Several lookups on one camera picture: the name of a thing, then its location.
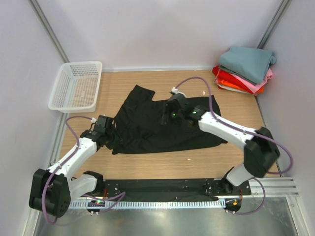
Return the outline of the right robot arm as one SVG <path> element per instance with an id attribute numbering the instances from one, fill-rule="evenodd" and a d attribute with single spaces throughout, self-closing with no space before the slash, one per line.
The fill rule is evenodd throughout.
<path id="1" fill-rule="evenodd" d="M 280 156 L 280 151 L 267 128 L 255 130 L 240 126 L 201 105 L 191 105 L 182 93 L 174 94 L 166 101 L 161 123 L 167 124 L 169 121 L 183 121 L 196 126 L 243 151 L 244 161 L 232 167 L 221 179 L 222 190 L 228 195 L 238 191 L 240 185 L 247 180 L 264 177 Z"/>

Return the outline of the black t shirt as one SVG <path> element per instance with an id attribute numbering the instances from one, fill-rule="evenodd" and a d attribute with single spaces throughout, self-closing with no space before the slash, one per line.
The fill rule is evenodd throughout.
<path id="1" fill-rule="evenodd" d="M 211 133 L 176 119 L 162 124 L 165 101 L 153 101 L 155 92 L 136 85 L 114 120 L 121 143 L 115 154 L 144 154 L 213 148 L 227 142 Z"/>

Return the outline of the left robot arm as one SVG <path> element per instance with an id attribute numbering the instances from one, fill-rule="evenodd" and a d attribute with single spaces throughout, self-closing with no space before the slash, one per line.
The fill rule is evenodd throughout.
<path id="1" fill-rule="evenodd" d="M 38 169 L 32 177 L 29 207 L 56 218 L 62 217 L 70 204 L 90 193 L 98 197 L 104 192 L 102 174 L 86 171 L 74 178 L 77 170 L 102 147 L 115 140 L 114 119 L 100 115 L 91 120 L 94 127 L 76 137 L 74 147 L 48 169 Z"/>

